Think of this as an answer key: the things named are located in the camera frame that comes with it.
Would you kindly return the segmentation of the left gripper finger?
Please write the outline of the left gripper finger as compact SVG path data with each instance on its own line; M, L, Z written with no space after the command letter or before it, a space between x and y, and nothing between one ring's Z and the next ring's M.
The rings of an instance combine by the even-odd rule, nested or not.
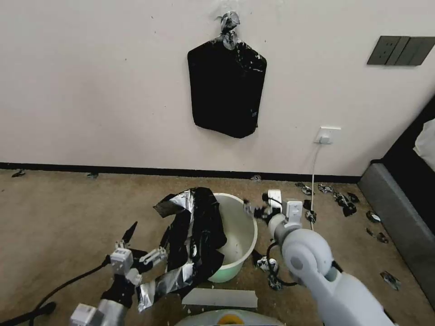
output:
M133 225L127 229L122 236L120 241L117 241L115 243L115 249L130 249L130 240L135 232L135 229L137 227L138 221L135 221Z
M148 272L153 267L167 259L168 254L166 247L168 242L169 235L164 234L157 248L151 250L150 252L137 250L137 270L139 273Z

